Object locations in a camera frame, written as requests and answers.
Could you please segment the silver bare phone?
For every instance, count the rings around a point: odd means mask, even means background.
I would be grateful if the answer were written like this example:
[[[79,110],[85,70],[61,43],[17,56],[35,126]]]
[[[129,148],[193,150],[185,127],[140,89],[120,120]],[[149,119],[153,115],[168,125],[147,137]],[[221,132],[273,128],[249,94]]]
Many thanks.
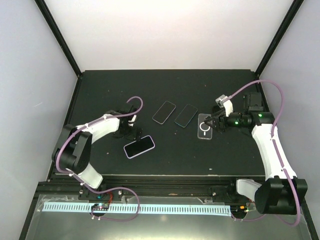
[[[152,116],[152,120],[160,125],[163,125],[175,109],[175,104],[170,101],[165,101],[157,110],[157,112]]]

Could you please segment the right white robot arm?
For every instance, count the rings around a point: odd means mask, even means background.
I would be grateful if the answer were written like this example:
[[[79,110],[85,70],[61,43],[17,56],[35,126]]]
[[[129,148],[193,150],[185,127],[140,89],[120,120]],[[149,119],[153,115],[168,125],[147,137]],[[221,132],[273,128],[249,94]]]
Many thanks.
[[[228,187],[228,198],[234,202],[247,197],[255,203],[260,214],[296,215],[308,190],[305,179],[299,179],[292,170],[274,125],[275,117],[265,111],[262,95],[252,92],[243,96],[243,111],[235,112],[226,95],[216,100],[220,107],[204,120],[204,124],[220,132],[227,128],[246,128],[254,139],[262,159],[265,181],[237,179]]]

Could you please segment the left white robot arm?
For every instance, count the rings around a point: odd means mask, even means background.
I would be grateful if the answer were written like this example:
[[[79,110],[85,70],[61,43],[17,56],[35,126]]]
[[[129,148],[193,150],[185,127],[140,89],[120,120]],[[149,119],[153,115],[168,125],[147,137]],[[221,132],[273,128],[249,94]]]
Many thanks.
[[[138,139],[141,129],[135,126],[135,122],[141,109],[126,103],[121,110],[107,111],[89,123],[65,125],[52,153],[52,161],[58,172],[77,178],[90,187],[89,193],[95,199],[103,199],[108,188],[102,184],[102,175],[91,165],[92,145],[109,134],[115,138]]]

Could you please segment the clear phone case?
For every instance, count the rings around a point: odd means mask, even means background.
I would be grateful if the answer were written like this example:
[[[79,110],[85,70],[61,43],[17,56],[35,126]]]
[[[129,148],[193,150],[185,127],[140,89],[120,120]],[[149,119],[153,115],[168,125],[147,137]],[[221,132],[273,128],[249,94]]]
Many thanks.
[[[211,140],[213,136],[213,129],[205,124],[205,120],[211,117],[210,114],[200,113],[198,115],[197,137],[201,140]]]

